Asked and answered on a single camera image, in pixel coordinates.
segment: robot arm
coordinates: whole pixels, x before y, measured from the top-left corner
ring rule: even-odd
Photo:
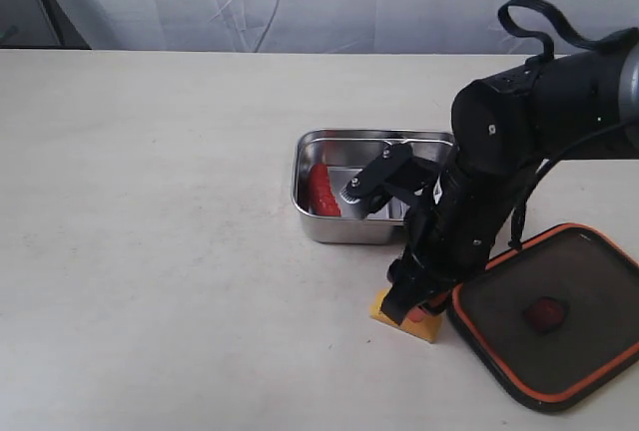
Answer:
[[[555,59],[550,37],[519,28],[512,6],[542,13],[587,51]],[[442,312],[452,288],[485,269],[513,209],[511,246],[519,247],[525,201],[557,162],[639,159],[639,127],[630,127],[639,122],[639,30],[588,41],[541,0],[511,0],[498,17],[512,35],[539,39],[544,52],[457,94],[456,148],[409,210],[408,243],[388,271],[381,311],[396,323],[415,306]]]

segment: yellow object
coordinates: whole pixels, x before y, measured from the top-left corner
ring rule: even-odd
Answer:
[[[381,308],[381,302],[383,301],[387,293],[388,290],[383,289],[377,294],[377,296],[375,297],[375,301],[370,306],[370,317],[384,324],[392,326],[393,328],[400,329],[401,331],[405,331],[408,334],[412,334],[413,336],[425,339],[426,341],[433,343],[435,338],[437,337],[437,332],[441,327],[441,315],[426,316],[419,323],[415,323],[413,321],[410,321],[409,319],[405,319],[401,326],[397,326],[379,310]]]

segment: metal tray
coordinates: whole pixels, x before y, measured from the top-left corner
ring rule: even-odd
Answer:
[[[410,143],[419,157],[443,163],[452,145],[447,132],[404,130],[321,129],[298,141],[293,165],[292,199],[300,213],[305,234],[324,243],[384,244],[401,227],[405,205],[392,200],[375,215],[355,219],[339,191],[353,176],[380,155],[384,148]],[[314,215],[309,206],[308,179],[315,164],[328,167],[330,187],[342,216]]]

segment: table surface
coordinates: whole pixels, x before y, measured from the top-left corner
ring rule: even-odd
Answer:
[[[521,60],[2,51],[0,429],[635,430],[639,367],[529,411],[449,323],[367,317],[397,245],[315,243],[291,203],[304,132],[448,130]],[[580,221],[639,256],[637,172],[561,164],[525,235]]]

